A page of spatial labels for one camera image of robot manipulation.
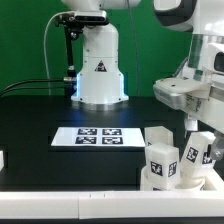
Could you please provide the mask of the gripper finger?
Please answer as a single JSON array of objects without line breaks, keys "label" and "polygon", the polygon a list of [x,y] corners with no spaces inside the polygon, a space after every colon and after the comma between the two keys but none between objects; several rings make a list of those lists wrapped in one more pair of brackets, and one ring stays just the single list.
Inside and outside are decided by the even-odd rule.
[{"label": "gripper finger", "polygon": [[197,131],[198,120],[187,115],[184,119],[184,126],[186,131]]},{"label": "gripper finger", "polygon": [[211,146],[211,158],[214,160],[222,160],[224,158],[224,134],[215,131],[215,140]]}]

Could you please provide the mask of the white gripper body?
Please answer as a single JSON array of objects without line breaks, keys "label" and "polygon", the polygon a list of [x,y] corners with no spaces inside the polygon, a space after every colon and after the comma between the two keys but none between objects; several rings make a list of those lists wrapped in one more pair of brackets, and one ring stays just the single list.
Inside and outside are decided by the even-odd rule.
[{"label": "white gripper body", "polygon": [[187,82],[183,110],[224,133],[224,74],[188,72],[183,79]]}]

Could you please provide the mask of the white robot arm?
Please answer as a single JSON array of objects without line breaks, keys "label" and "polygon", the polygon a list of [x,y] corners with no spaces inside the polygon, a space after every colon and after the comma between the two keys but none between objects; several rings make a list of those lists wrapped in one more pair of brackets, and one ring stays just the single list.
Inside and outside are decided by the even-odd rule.
[{"label": "white robot arm", "polygon": [[[125,9],[141,0],[62,0],[84,30],[83,67],[72,99],[86,105],[116,104],[128,97],[118,75],[116,37],[103,29],[108,9]],[[175,74],[153,85],[156,98],[215,129],[214,159],[224,158],[224,0],[153,0],[165,28],[191,32],[189,56]]]}]

